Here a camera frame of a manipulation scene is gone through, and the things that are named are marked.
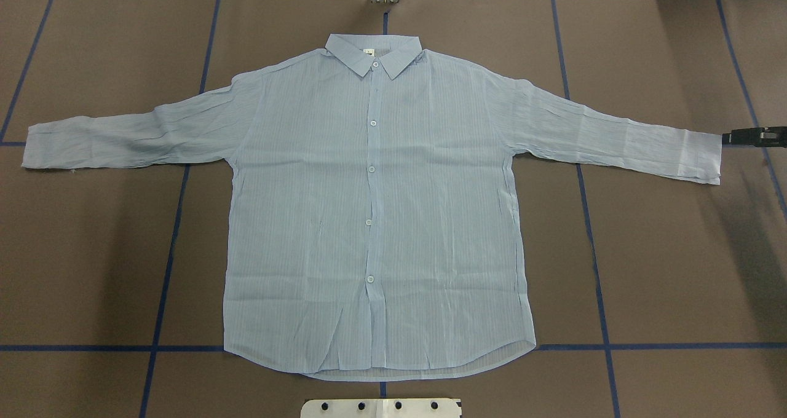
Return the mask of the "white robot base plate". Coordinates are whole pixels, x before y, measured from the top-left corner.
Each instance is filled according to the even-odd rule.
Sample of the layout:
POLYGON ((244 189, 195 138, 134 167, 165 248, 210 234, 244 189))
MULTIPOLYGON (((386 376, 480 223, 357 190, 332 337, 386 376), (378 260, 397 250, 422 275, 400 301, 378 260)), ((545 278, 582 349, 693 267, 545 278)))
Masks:
POLYGON ((309 400, 301 417, 462 417, 460 399, 378 398, 309 400))

